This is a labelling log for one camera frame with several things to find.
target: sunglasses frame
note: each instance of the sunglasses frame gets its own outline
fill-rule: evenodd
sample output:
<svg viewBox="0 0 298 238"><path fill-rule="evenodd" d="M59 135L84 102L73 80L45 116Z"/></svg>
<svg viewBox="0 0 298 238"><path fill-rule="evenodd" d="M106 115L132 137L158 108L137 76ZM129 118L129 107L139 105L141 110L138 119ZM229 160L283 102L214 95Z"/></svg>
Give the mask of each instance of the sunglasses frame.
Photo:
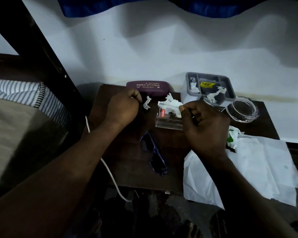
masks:
<svg viewBox="0 0 298 238"><path fill-rule="evenodd" d="M164 171L162 171L162 172L157 172L157 171L153 168L153 166L152 166L152 164L151 164L153 156L151 157L151 159L150 159L150 161L149 161L149 165L150 165L151 169L152 169L155 173L159 174L160 176L163 176L163 175L165 175L166 173L168 173L168 168L167 168L167 165L166 165L165 161L163 160L163 158L162 158L162 156L161 156L161 154L160 154L160 152L159 152L159 150L158 150L158 148L157 148L157 146L156 146L154 140L152 139L152 137L151 137L151 135L150 135L150 133L149 133L148 131L146 131L145 134L141 137L140 142L142 142L143 138L144 138L146 135L149 135L149 137L150 137L150 140L151 140L151 142L152 142L152 144L153 144L153 150L152 150L152 151L151 151L151 150L145 150L145 149L143 148L142 143L141 143L141 147L142 147L142 149L143 149L144 151L146 151L146 152L153 152L154 154L157 154L157 155L160 157L160 159L162 160L162 162L163 162L163 164L165 165L165 168L166 168Z"/></svg>

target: sunglasses lens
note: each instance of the sunglasses lens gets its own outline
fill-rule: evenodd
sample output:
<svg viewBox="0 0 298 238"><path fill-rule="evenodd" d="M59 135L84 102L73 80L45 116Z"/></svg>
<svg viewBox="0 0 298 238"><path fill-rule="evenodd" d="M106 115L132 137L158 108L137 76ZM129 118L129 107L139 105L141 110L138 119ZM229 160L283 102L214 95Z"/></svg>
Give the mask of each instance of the sunglasses lens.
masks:
<svg viewBox="0 0 298 238"><path fill-rule="evenodd" d="M149 134L146 134L145 136L143 136L143 138L141 139L141 144L142 144L143 150L153 151L154 145L152 143L152 140Z"/></svg>
<svg viewBox="0 0 298 238"><path fill-rule="evenodd" d="M165 171L167 170L167 167L165 166L165 164L162 161L162 158L158 154L153 154L150 164L155 172L161 175L166 173Z"/></svg>

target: yellow sticker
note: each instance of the yellow sticker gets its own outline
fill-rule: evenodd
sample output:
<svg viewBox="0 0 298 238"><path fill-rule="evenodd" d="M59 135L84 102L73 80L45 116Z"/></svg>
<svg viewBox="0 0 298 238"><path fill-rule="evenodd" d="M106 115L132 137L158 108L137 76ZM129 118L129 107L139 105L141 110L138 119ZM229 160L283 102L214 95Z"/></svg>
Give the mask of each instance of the yellow sticker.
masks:
<svg viewBox="0 0 298 238"><path fill-rule="evenodd" d="M202 88L212 88L215 83L212 82L201 82L200 86Z"/></svg>

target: glass tumbler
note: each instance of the glass tumbler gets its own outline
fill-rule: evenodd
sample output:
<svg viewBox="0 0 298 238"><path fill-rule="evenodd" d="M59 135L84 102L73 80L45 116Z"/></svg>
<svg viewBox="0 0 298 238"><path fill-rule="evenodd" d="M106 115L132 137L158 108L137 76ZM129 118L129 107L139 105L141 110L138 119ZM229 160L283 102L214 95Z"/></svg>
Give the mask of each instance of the glass tumbler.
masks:
<svg viewBox="0 0 298 238"><path fill-rule="evenodd" d="M250 123L259 117L256 104L250 98L242 96L236 96L226 107L226 112L233 120L241 123Z"/></svg>
<svg viewBox="0 0 298 238"><path fill-rule="evenodd" d="M161 104L156 115L156 127L183 130L181 115L171 112L172 110L179 111L176 109L170 105Z"/></svg>

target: red label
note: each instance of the red label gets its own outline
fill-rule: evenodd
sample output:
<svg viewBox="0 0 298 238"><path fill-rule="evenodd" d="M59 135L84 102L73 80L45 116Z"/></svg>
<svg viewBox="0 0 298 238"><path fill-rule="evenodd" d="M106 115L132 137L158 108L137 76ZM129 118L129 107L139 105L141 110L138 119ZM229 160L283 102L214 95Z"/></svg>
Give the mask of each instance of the red label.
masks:
<svg viewBox="0 0 298 238"><path fill-rule="evenodd" d="M165 109L161 110L161 117L162 117L162 118L165 116L165 112L166 112Z"/></svg>

